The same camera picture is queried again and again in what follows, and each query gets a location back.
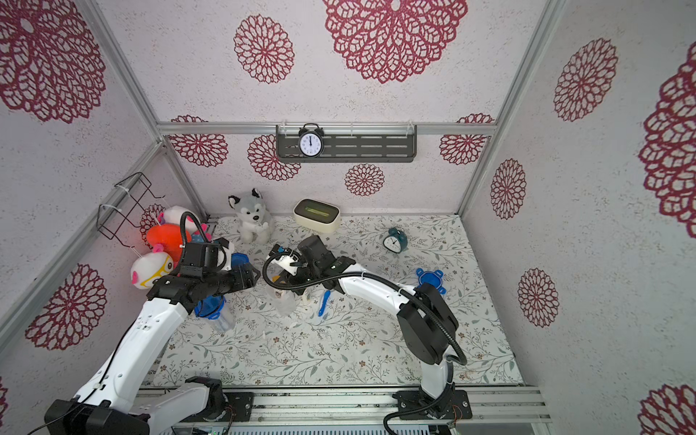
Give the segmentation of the yellow cap bottle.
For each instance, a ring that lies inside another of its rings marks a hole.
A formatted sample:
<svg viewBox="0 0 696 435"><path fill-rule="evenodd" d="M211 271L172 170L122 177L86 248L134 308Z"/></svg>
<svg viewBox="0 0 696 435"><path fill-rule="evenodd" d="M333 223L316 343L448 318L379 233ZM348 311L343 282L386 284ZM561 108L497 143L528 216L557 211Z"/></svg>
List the yellow cap bottle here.
<svg viewBox="0 0 696 435"><path fill-rule="evenodd" d="M286 279L282 275L276 275L273 278L273 281L278 285L283 285L283 286L286 285ZM275 299L277 299L277 301L279 303L284 303L288 299L288 296L286 294L287 294L287 292L285 290L276 289L275 290Z"/></svg>
<svg viewBox="0 0 696 435"><path fill-rule="evenodd" d="M309 305L312 303L312 296L309 291L304 292L304 295L301 297L301 303L303 305Z"/></svg>

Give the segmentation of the clear plastic cup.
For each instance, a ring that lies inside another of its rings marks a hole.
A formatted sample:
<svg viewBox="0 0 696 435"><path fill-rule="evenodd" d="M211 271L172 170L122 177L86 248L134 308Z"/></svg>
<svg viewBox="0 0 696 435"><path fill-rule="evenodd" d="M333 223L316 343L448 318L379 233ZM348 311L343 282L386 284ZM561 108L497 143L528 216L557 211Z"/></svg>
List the clear plastic cup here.
<svg viewBox="0 0 696 435"><path fill-rule="evenodd" d="M278 290L271 286L266 287L270 302L281 316L290 316L297 309L297 297L292 291Z"/></svg>

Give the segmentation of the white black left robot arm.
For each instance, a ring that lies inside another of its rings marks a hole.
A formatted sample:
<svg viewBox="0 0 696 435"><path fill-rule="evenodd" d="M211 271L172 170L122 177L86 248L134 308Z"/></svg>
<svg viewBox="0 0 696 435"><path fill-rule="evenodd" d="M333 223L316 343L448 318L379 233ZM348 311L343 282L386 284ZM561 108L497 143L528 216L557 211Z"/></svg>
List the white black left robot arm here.
<svg viewBox="0 0 696 435"><path fill-rule="evenodd" d="M161 434L191 416L225 417L221 382L206 377L190 378L140 410L133 405L150 367L199 303L250 289L260 276L249 263L231 266L224 246L185 246L174 270L153 282L141 313L103 366L72 399L52 403L45 428L52 434Z"/></svg>

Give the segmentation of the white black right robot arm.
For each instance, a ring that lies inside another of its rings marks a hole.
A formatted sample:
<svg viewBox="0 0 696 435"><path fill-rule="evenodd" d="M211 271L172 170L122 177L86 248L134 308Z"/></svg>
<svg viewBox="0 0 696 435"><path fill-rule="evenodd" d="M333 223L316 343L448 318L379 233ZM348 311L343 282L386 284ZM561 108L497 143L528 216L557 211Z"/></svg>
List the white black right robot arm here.
<svg viewBox="0 0 696 435"><path fill-rule="evenodd" d="M430 284L406 286L375 275L351 257L337 257L318 236L296 249L273 246L262 266L264 281L275 290L302 294L324 286L362 299L392 315L407 349L420 361L422 378L417 393L399 391L398 411L384 418L439 419L455 404L454 366L467 358L457 342L459 322L439 290Z"/></svg>

